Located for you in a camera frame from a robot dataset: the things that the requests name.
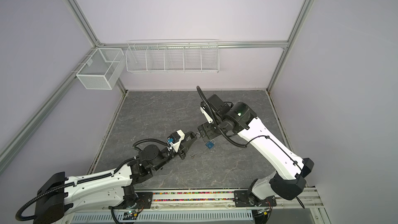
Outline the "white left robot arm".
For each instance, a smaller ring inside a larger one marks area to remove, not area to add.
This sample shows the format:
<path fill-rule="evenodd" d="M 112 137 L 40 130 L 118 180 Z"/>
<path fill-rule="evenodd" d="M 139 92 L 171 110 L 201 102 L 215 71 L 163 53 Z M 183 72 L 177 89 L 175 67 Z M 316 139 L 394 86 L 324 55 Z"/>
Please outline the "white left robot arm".
<path fill-rule="evenodd" d="M 15 219 L 35 224 L 53 224 L 64 216 L 105 207 L 133 209 L 141 201 L 134 185 L 152 178 L 175 157 L 184 159 L 197 140 L 193 132 L 172 133 L 166 142 L 143 139 L 133 144 L 138 155 L 121 162 L 115 169 L 83 176 L 52 175 L 38 190 L 37 196 L 17 210 Z"/>

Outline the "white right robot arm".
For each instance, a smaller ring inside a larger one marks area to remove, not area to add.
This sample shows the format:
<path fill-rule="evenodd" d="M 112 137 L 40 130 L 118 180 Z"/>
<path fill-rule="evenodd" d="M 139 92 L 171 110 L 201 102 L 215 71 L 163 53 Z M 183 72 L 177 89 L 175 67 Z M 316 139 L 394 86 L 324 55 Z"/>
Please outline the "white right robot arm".
<path fill-rule="evenodd" d="M 207 145 L 222 136 L 235 147 L 252 146 L 274 168 L 270 175 L 252 182 L 245 194 L 245 204 L 258 206 L 273 196 L 297 199 L 305 188 L 305 178 L 311 173 L 314 162 L 287 148 L 246 103 L 225 102 L 215 94 L 207 98 L 199 86 L 197 92 L 202 100 L 201 112 L 207 120 L 198 131 Z"/>

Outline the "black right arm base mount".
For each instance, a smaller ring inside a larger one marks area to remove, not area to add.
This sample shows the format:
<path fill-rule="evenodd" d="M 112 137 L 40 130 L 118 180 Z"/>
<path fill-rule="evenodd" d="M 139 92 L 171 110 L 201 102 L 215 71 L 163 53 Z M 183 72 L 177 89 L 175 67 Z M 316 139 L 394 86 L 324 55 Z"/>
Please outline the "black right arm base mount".
<path fill-rule="evenodd" d="M 233 191 L 236 207 L 275 207 L 277 206 L 276 199 L 274 196 L 267 197 L 264 200 L 260 200 L 248 190 L 235 190 Z"/>

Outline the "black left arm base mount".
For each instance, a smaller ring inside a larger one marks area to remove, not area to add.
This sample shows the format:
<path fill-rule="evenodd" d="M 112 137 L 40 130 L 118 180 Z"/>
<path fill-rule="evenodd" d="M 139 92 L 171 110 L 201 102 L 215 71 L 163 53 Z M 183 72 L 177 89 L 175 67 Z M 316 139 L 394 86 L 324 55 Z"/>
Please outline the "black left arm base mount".
<path fill-rule="evenodd" d="M 133 194 L 126 195 L 123 198 L 124 209 L 150 209 L 153 199 L 153 192 L 135 192 Z"/>

